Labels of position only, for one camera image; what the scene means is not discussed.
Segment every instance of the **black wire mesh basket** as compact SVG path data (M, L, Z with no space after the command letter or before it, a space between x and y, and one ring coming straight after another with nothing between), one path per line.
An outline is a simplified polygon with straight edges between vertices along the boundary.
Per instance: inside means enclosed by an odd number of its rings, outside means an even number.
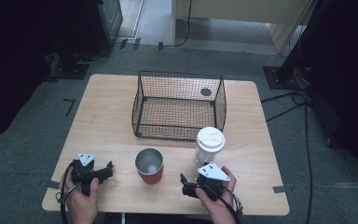
M222 76L140 71L132 128L138 137L195 141L202 128L223 131L226 109Z

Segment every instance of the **disposable coffee cup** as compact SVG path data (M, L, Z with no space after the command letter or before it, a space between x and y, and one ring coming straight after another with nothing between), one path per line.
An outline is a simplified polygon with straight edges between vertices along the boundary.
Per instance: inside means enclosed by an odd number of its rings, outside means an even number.
M201 167L205 162L209 163L214 160L226 143L225 136L222 132L214 127L206 127L197 134L197 149L193 162L196 166Z
M146 184L156 184L162 178L164 162L161 153L155 148L145 148L138 153L135 166Z

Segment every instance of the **cup lid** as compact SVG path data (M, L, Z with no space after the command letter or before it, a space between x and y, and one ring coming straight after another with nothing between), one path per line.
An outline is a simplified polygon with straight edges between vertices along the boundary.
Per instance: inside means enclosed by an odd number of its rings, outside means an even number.
M225 136L218 129L206 127L197 134L197 143L208 152L219 152L225 145Z

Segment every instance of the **wooden desk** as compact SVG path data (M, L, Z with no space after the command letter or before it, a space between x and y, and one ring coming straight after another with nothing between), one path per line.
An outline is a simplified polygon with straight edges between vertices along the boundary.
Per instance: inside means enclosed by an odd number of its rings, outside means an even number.
M227 119L225 148L216 156L237 178L235 192L244 204L245 215L286 215L281 175L256 85L248 81L225 81ZM196 144L138 138L131 127L132 104L137 76L94 75L77 110L52 180L60 181L76 153L94 154L95 169L109 161L113 177L100 186L101 212L206 214L199 200L184 196L179 174L197 177L192 163ZM138 176L135 156L143 148L155 147L164 157L164 173L156 185L147 185ZM48 189L43 208L59 211L56 189Z
M278 53L299 24L307 24L314 0L197 0L192 2L191 18L229 21L255 21L267 24ZM173 44L176 19L187 18L190 0L172 0Z

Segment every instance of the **white triangular marker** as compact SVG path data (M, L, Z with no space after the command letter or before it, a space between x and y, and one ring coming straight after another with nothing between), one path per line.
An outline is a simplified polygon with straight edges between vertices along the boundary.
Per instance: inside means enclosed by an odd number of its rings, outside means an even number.
M79 158L83 166L89 165L89 163L95 158L94 155L86 154L86 153L77 153L77 157Z
M211 162L207 165L204 165L197 169L200 175L203 175L207 178L229 181L230 177L226 175L214 162Z

